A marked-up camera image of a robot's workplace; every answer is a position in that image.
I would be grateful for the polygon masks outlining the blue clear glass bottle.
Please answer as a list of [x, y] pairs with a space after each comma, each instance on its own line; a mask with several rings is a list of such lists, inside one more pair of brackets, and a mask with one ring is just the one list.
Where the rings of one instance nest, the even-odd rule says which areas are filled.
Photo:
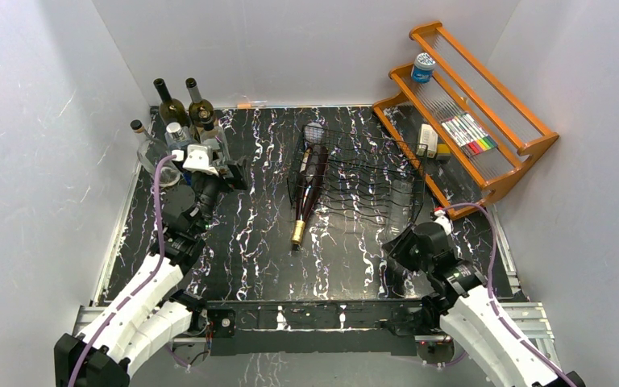
[[182, 126], [178, 122], [171, 122], [166, 126], [165, 142], [171, 155], [177, 162], [183, 162], [188, 155], [189, 146], [198, 144], [192, 137], [190, 129]]

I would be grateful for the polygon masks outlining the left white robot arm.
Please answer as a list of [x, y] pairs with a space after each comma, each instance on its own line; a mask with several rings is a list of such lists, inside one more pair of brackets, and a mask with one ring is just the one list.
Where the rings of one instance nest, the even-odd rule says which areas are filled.
[[[202, 254], [218, 198], [249, 187], [246, 157], [219, 169], [196, 169], [189, 185], [152, 187], [156, 245], [119, 295], [79, 333], [54, 346], [57, 386], [128, 386], [137, 371], [178, 335], [200, 335], [211, 321], [207, 303], [175, 289]], [[175, 290], [168, 296], [169, 290]]]

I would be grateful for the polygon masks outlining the clear bottle white gold label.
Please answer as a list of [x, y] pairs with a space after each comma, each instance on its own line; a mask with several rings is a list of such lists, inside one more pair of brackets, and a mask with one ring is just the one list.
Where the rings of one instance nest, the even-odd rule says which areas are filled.
[[159, 181], [161, 188], [176, 185], [181, 179], [181, 172], [172, 161], [168, 160], [160, 172], [156, 172], [160, 160], [168, 155], [166, 143], [154, 137], [139, 119], [132, 120], [130, 128], [140, 140], [137, 157], [143, 168]]

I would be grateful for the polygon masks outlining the clear bottle black gold label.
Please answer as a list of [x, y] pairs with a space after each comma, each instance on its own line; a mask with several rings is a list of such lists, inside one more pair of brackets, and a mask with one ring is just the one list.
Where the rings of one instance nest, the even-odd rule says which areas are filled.
[[223, 161], [227, 161], [231, 158], [226, 134], [220, 125], [205, 123], [200, 134], [200, 140], [201, 144], [211, 148], [214, 158]]

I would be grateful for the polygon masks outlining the green silver-foil wine bottle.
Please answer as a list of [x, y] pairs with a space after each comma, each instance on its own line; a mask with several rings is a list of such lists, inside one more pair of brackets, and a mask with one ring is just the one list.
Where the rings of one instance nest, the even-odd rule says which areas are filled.
[[186, 88], [191, 97], [188, 114], [191, 123], [195, 127], [205, 128], [209, 125], [214, 125], [216, 115], [212, 103], [203, 98], [198, 88], [197, 81], [193, 77], [185, 80]]

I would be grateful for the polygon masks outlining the dark green white-label wine bottle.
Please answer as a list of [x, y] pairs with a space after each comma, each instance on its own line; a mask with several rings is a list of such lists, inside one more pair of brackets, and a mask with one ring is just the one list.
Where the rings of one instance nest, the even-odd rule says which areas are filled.
[[189, 125], [189, 117], [181, 101], [172, 97], [163, 78], [153, 81], [156, 92], [160, 96], [159, 115], [165, 126], [178, 123], [181, 127]]

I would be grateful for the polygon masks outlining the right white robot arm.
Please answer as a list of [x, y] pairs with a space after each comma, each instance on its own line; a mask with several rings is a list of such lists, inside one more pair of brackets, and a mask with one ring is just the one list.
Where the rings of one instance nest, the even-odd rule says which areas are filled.
[[414, 313], [426, 334], [449, 335], [495, 386], [582, 386], [575, 371], [565, 373], [519, 330], [492, 295], [489, 279], [453, 251], [440, 223], [409, 225], [384, 243], [386, 256], [411, 272], [422, 272], [433, 288]]

